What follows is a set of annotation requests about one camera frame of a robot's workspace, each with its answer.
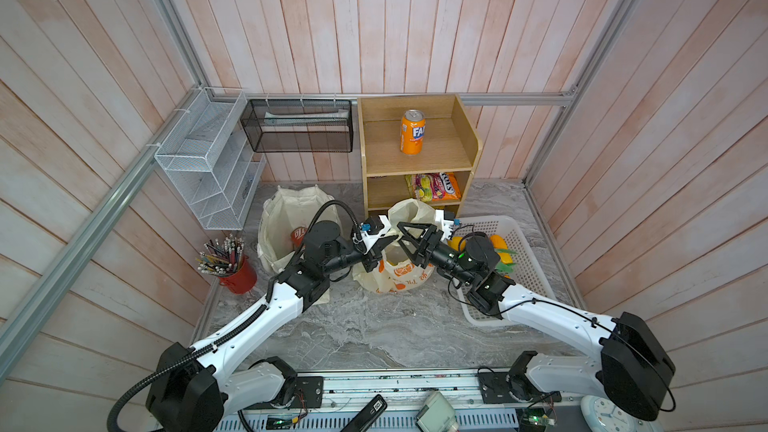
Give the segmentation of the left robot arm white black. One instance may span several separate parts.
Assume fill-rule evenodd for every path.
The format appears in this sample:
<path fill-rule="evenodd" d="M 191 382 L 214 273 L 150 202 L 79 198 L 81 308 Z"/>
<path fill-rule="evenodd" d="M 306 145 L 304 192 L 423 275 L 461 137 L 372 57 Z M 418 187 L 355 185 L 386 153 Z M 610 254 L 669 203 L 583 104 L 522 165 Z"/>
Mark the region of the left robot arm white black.
<path fill-rule="evenodd" d="M 276 330 L 315 304 L 329 289 L 333 273 L 357 264 L 366 271 L 375 269 L 383 250 L 396 239 L 384 215 L 354 220 L 349 237 L 343 237 L 339 224 L 322 217 L 333 204 L 320 206 L 301 244 L 269 280 L 261 299 L 193 345 L 167 348 L 156 371 L 113 405 L 107 429 L 120 430 L 120 413 L 142 390 L 148 392 L 147 410 L 163 431 L 213 431 L 230 411 L 255 403 L 255 390 L 264 392 L 266 402 L 280 395 L 291 380 L 284 362 L 267 359 L 248 373 L 238 372 L 238 366 Z"/>

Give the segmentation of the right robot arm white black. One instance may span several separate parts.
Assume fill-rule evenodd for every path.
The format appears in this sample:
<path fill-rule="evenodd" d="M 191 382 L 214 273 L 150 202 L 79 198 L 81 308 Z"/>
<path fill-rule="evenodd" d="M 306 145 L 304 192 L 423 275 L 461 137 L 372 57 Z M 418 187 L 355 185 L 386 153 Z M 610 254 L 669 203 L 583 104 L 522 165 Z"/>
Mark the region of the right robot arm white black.
<path fill-rule="evenodd" d="M 463 250 L 450 247 L 433 224 L 401 222 L 399 244 L 416 265 L 433 265 L 459 301 L 494 320 L 522 324 L 578 350 L 574 357 L 525 351 L 507 372 L 511 395 L 535 402 L 547 394 L 603 397 L 644 421 L 664 412 L 676 367 L 646 322 L 624 312 L 615 318 L 550 300 L 495 269 L 500 261 L 487 236 L 469 234 Z"/>

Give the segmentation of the yellow green snack bag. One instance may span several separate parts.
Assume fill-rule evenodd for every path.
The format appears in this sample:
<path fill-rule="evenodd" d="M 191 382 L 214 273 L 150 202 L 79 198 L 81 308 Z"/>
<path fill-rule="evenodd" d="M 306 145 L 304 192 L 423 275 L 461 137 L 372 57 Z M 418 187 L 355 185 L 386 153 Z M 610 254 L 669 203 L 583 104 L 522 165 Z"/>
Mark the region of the yellow green snack bag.
<path fill-rule="evenodd" d="M 442 200 L 445 192 L 438 174 L 413 174 L 405 177 L 413 197 L 422 202 Z"/>

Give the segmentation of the wooden shelf unit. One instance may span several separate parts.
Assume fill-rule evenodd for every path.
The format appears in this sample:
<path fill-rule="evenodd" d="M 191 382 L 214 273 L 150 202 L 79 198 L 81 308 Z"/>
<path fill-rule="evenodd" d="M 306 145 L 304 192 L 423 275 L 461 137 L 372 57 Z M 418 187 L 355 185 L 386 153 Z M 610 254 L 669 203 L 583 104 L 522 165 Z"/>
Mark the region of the wooden shelf unit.
<path fill-rule="evenodd" d="M 408 110 L 426 117 L 422 151 L 400 151 L 401 119 Z M 432 205 L 457 215 L 474 179 L 482 140 L 456 94 L 361 97 L 357 101 L 365 212 L 385 212 L 412 196 L 405 177 L 422 173 L 452 173 L 461 197 Z"/>

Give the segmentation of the red cola can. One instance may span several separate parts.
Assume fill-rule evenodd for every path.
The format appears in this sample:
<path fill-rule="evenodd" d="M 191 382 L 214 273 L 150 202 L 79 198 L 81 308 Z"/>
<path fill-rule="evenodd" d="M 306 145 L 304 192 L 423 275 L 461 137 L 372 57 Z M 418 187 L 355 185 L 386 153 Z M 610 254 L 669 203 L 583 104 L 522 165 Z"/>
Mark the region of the red cola can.
<path fill-rule="evenodd" d="M 306 233 L 307 228 L 304 226 L 297 227 L 290 233 L 290 241 L 294 251 L 301 247 Z"/>

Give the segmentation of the orange snack bag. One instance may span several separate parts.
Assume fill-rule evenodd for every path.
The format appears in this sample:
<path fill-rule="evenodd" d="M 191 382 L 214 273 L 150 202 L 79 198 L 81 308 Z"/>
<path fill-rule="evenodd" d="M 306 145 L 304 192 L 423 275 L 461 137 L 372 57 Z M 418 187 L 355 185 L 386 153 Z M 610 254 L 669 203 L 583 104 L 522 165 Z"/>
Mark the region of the orange snack bag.
<path fill-rule="evenodd" d="M 452 172 L 441 172 L 435 175 L 435 199 L 438 201 L 452 201 L 461 199 L 461 190 L 458 179 Z"/>

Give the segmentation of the yellow plastic grocery bag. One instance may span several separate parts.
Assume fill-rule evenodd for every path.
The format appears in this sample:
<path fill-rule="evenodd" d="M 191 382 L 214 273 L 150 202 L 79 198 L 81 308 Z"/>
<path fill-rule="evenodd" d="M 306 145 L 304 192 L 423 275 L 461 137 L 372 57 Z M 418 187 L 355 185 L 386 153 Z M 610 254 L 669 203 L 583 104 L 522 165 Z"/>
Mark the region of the yellow plastic grocery bag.
<path fill-rule="evenodd" d="M 399 232 L 400 222 L 434 224 L 435 209 L 416 199 L 407 199 L 396 203 L 387 212 L 392 226 L 390 235 Z M 361 264 L 353 267 L 353 279 L 364 289 L 375 293 L 395 293 L 420 287 L 433 274 L 431 264 L 421 267 L 415 265 L 403 249 L 394 241 L 382 253 L 382 259 L 371 271 L 366 272 Z"/>

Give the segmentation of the yellow lemon toy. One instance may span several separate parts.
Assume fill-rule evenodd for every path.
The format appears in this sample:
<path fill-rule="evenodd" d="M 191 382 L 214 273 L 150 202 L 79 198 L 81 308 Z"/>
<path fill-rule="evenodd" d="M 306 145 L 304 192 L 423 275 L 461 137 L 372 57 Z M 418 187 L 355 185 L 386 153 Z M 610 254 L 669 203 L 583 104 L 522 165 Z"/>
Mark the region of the yellow lemon toy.
<path fill-rule="evenodd" d="M 459 252 L 463 251 L 465 248 L 465 241 L 463 237 L 454 236 L 448 241 L 448 245 Z"/>

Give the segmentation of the white round clock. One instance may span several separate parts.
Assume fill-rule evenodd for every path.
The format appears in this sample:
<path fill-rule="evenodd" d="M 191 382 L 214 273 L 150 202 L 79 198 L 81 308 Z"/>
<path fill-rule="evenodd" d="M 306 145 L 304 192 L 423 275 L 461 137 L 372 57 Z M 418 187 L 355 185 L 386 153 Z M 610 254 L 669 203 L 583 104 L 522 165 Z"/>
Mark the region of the white round clock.
<path fill-rule="evenodd" d="M 580 403 L 583 418 L 591 431 L 635 432 L 637 421 L 612 401 L 597 396 L 585 396 Z"/>

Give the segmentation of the red pen holder with pens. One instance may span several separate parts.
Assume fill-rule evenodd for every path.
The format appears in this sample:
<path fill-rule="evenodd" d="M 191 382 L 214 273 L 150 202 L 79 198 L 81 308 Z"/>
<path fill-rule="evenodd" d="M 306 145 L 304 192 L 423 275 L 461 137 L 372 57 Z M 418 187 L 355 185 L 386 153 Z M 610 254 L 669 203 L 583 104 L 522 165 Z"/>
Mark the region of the red pen holder with pens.
<path fill-rule="evenodd" d="M 240 236 L 229 234 L 222 241 L 209 240 L 196 261 L 199 272 L 216 278 L 233 294 L 245 294 L 257 283 L 257 273 L 245 254 Z"/>

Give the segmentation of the grey small display device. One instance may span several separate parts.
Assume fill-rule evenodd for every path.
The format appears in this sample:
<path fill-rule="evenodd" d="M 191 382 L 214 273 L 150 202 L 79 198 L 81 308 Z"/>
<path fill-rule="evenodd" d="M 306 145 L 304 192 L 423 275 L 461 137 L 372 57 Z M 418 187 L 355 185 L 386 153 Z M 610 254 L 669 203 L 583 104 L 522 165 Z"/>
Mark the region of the grey small display device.
<path fill-rule="evenodd" d="M 439 391 L 432 391 L 416 415 L 421 432 L 457 432 L 459 423 L 455 409 Z"/>

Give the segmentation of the white plastic fruit basket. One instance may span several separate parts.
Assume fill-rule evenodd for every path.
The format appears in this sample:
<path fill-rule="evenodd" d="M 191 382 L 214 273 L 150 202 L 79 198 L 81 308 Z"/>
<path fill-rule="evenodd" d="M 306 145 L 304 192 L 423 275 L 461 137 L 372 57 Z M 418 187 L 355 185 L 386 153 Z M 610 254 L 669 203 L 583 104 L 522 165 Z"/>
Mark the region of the white plastic fruit basket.
<path fill-rule="evenodd" d="M 544 274 L 533 250 L 525 238 L 519 224 L 509 216 L 476 216 L 462 218 L 454 227 L 454 237 L 463 238 L 471 232 L 482 232 L 488 236 L 500 236 L 507 248 L 512 251 L 513 260 L 511 278 L 527 289 L 555 299 L 555 293 Z M 456 290 L 458 299 L 462 301 L 461 308 L 465 319 L 473 327 L 498 329 L 502 327 L 517 326 L 517 323 L 503 319 L 497 320 L 478 312 L 474 307 L 466 305 L 468 286 L 462 286 Z"/>

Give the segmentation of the black remote handset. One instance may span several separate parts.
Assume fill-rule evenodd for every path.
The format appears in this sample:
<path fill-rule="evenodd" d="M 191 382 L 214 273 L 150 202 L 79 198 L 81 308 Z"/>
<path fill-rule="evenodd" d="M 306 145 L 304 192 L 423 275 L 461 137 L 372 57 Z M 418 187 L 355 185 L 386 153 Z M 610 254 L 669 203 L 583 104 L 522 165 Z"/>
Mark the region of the black remote handset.
<path fill-rule="evenodd" d="M 342 432 L 366 432 L 387 410 L 388 404 L 382 395 L 376 395 L 342 429 Z"/>

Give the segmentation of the floral canvas tote bag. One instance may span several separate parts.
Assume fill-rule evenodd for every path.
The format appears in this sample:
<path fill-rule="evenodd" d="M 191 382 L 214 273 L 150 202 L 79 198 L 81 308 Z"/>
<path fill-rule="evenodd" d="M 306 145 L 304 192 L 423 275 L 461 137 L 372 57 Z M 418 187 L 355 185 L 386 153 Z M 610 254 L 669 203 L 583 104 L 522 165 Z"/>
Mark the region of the floral canvas tote bag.
<path fill-rule="evenodd" d="M 256 242 L 257 256 L 269 275 L 277 275 L 294 254 L 291 234 L 308 228 L 318 209 L 334 197 L 317 185 L 300 190 L 278 187 L 263 204 Z"/>

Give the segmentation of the orange Fanta can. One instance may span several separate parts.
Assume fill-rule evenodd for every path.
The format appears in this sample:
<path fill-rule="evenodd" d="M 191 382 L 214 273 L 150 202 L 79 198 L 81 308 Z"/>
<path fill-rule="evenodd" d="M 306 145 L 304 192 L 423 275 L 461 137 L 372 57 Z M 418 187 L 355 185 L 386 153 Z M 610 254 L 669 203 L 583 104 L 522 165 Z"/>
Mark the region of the orange Fanta can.
<path fill-rule="evenodd" d="M 426 117 L 420 110 L 407 110 L 401 119 L 400 150 L 407 155 L 417 155 L 422 151 L 426 126 Z"/>

